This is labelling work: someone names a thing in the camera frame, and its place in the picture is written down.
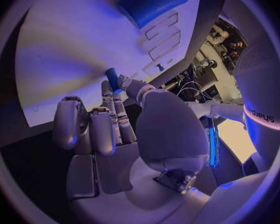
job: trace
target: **blue light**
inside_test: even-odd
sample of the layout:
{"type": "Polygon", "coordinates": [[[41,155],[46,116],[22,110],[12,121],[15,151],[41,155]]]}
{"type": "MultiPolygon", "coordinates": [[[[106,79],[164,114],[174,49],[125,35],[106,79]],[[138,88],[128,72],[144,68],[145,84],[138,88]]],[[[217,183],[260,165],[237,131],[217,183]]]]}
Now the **blue light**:
{"type": "Polygon", "coordinates": [[[215,139],[215,130],[210,128],[210,166],[215,165],[216,160],[216,139],[215,139]]]}
{"type": "Polygon", "coordinates": [[[73,144],[75,144],[77,142],[77,136],[74,136],[73,138],[73,144]]]}

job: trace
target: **blue cylinder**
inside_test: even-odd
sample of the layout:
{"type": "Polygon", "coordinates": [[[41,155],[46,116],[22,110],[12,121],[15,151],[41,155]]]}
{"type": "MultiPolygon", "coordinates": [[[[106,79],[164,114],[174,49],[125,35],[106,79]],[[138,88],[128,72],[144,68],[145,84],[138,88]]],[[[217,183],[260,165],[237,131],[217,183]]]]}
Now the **blue cylinder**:
{"type": "Polygon", "coordinates": [[[109,80],[111,89],[113,91],[114,94],[119,94],[121,91],[123,91],[122,89],[120,89],[120,87],[118,86],[118,76],[116,74],[115,68],[110,68],[106,71],[106,76],[109,80]]]}
{"type": "Polygon", "coordinates": [[[122,13],[138,28],[162,15],[166,11],[188,0],[121,0],[118,3],[122,13]]]}

